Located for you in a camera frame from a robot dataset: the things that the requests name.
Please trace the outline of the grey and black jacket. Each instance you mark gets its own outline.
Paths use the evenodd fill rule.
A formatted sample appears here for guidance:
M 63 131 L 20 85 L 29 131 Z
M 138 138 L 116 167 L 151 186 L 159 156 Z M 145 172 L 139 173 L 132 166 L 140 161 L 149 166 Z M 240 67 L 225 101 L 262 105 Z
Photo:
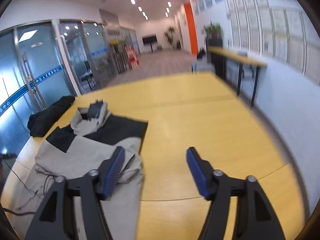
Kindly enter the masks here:
M 119 179 L 101 207 L 114 239 L 135 239 L 143 182 L 139 152 L 148 123 L 114 115 L 105 102 L 95 114 L 89 111 L 77 109 L 68 126 L 57 127 L 42 142 L 14 210 L 36 211 L 56 177 L 82 177 L 121 146 L 125 156 Z

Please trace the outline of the red display stand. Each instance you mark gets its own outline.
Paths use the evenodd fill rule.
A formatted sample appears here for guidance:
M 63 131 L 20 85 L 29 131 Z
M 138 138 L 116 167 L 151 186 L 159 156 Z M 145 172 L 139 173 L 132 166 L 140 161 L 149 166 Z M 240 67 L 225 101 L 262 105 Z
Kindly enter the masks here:
M 138 68 L 139 60 L 137 59 L 137 54 L 136 54 L 136 51 L 133 48 L 133 46 L 132 45 L 126 45 L 125 46 L 125 51 L 126 51 L 127 58 L 128 58 L 128 61 L 129 61 L 129 68 L 130 69 Z

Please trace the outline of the potted green plant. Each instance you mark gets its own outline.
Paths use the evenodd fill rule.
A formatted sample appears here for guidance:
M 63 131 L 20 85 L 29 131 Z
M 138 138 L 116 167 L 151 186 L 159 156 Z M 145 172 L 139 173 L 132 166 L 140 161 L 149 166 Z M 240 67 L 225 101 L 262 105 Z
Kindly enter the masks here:
M 223 31 L 219 23 L 210 22 L 203 28 L 206 35 L 207 47 L 223 47 Z

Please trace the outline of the black folded garment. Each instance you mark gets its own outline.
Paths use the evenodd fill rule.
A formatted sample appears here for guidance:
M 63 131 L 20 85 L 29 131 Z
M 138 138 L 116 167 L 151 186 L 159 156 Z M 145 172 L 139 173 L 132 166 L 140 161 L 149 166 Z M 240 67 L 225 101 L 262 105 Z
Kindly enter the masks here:
M 53 124 L 72 106 L 74 101 L 74 96 L 63 96 L 47 109 L 30 115 L 27 123 L 30 136 L 44 137 Z

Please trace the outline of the wall television screen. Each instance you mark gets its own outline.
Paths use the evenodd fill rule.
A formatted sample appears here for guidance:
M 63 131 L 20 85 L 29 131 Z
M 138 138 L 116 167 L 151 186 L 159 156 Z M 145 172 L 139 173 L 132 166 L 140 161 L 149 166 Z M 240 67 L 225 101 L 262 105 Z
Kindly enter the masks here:
M 151 51 L 153 52 L 153 44 L 157 43 L 157 36 L 154 35 L 149 35 L 149 36 L 144 36 L 142 37 L 142 42 L 145 46 L 149 45 L 151 48 Z

